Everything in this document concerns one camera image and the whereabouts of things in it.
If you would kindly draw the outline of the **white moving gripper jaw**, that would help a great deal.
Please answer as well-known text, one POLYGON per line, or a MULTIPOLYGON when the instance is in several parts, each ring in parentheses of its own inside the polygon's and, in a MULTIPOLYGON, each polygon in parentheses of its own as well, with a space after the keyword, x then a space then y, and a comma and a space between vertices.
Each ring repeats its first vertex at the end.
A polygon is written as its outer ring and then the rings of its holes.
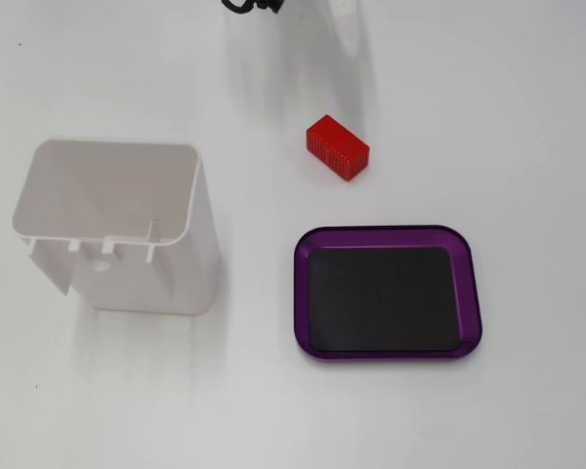
POLYGON ((348 55, 357 55, 360 48, 359 2, 329 0, 328 8, 339 43, 348 55))

